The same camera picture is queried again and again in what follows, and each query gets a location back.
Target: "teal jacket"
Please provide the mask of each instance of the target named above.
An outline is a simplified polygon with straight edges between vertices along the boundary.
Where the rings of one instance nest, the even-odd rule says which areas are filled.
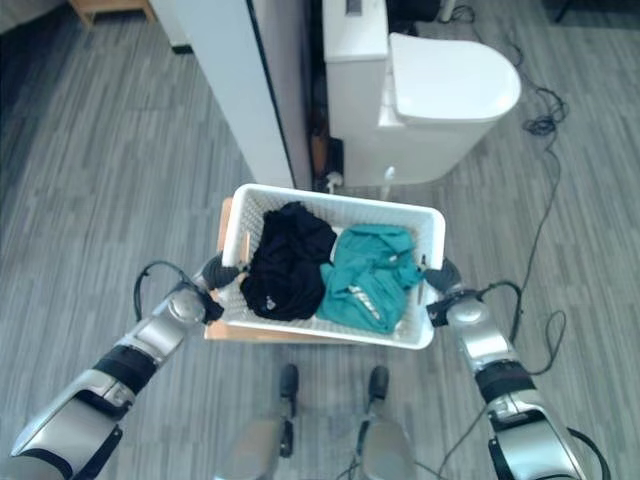
[[[354,225],[337,240],[333,265],[320,266],[326,292],[316,315],[336,323],[391,333],[422,280],[409,232],[388,225]]]

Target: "toilet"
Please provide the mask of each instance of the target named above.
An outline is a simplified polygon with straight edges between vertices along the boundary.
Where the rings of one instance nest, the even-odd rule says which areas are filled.
[[[486,45],[388,34],[384,0],[324,0],[329,130],[347,186],[436,180],[520,97],[511,62]]]

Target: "clothing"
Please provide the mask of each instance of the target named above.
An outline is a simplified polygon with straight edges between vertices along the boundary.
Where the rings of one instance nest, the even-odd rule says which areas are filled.
[[[324,296],[320,264],[329,261],[336,234],[300,202],[264,214],[249,276],[240,285],[256,315],[273,320],[311,317]]]
[[[354,225],[338,239],[334,263],[321,266],[326,293],[317,316],[354,328],[391,333],[407,307],[407,291],[422,273],[409,232]]]

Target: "gray wood floor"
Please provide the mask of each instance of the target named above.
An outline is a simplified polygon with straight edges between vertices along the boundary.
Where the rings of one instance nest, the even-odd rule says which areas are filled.
[[[552,25],[537,0],[476,2],[477,28],[505,53],[513,29],[528,72],[571,104],[557,144],[564,177],[525,298],[519,351],[544,362],[546,315],[566,341],[537,384],[568,425],[594,438],[614,478],[640,477],[640,19],[570,12]],[[468,26],[424,35],[471,38]],[[0,451],[40,407],[133,325],[140,267],[195,270],[214,251],[221,199],[250,174],[193,56],[157,25],[107,17],[84,32],[68,10],[3,43],[0,138]],[[473,285],[522,281],[549,184],[542,141],[520,105],[446,178],[397,188],[439,208],[447,253]],[[376,196],[375,189],[348,192]],[[158,273],[151,305],[169,284]],[[490,300],[508,328],[507,293]],[[348,464],[367,376],[392,374],[390,411],[421,461],[437,465],[481,406],[446,330],[419,352],[372,346],[214,344],[191,338],[124,422],[103,479],[205,479],[238,428],[274,406],[277,374],[301,372],[297,451],[278,478],[332,479]],[[482,422],[446,470],[492,478]],[[426,474],[420,478],[430,478]]]

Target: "wall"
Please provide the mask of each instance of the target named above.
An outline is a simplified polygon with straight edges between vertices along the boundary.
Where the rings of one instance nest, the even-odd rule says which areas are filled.
[[[167,37],[169,37],[169,43],[172,47],[189,45],[189,39],[182,29],[176,13],[178,1],[179,0],[151,0],[153,10],[156,12],[158,21],[160,25],[162,25]]]
[[[176,12],[256,182],[293,179],[244,0],[180,0]]]
[[[296,187],[310,190],[310,3],[306,0],[252,3]]]

